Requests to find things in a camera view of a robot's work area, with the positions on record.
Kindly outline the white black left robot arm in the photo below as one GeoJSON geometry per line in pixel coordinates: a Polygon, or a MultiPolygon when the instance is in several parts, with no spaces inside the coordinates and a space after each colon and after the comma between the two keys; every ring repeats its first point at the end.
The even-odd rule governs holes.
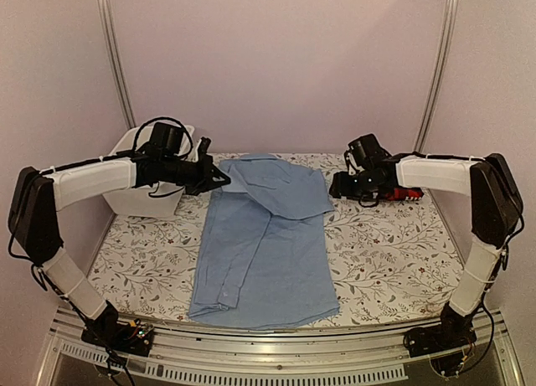
{"type": "Polygon", "coordinates": [[[40,278],[72,303],[84,317],[94,320],[93,335],[106,347],[124,341],[124,329],[105,312],[106,299],[72,260],[59,233],[57,214],[79,201],[105,193],[172,183],[188,195],[199,195],[230,183],[229,177],[204,154],[196,162],[178,157],[161,160],[136,153],[107,156],[39,171],[24,168],[19,176],[9,211],[8,229],[40,278]]]}

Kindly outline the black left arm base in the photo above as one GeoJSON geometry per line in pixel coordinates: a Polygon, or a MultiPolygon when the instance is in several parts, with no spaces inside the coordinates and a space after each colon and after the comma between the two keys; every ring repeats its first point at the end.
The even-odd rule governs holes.
{"type": "Polygon", "coordinates": [[[83,342],[141,357],[149,356],[153,339],[152,325],[140,319],[119,322],[114,317],[89,320],[81,336],[83,342]]]}

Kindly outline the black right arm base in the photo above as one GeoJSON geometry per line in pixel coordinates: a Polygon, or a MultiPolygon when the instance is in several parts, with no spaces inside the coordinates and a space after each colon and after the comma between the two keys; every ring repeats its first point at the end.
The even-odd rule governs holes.
{"type": "Polygon", "coordinates": [[[410,356],[420,357],[469,345],[477,340],[472,321],[455,315],[442,317],[432,327],[414,327],[404,334],[403,345],[410,356]]]}

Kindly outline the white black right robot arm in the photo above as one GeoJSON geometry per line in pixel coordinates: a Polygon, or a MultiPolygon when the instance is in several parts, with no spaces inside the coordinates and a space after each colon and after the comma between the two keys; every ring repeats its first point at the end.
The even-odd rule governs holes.
{"type": "Polygon", "coordinates": [[[329,193],[370,207],[382,200],[420,198],[424,189],[455,193],[471,205],[472,245],[459,284],[433,332],[433,342],[450,349],[466,333],[468,320],[482,308],[500,270],[506,270],[509,244],[524,229],[523,200],[500,153],[486,157],[424,155],[417,152],[345,157],[347,168],[332,177],[329,193]]]}

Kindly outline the light blue long sleeve shirt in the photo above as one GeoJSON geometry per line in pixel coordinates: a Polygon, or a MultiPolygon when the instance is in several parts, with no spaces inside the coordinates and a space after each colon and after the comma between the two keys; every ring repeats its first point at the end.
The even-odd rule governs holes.
{"type": "Polygon", "coordinates": [[[272,155],[223,160],[188,317],[215,327],[300,327],[338,314],[324,231],[333,210],[318,169],[272,155]]]}

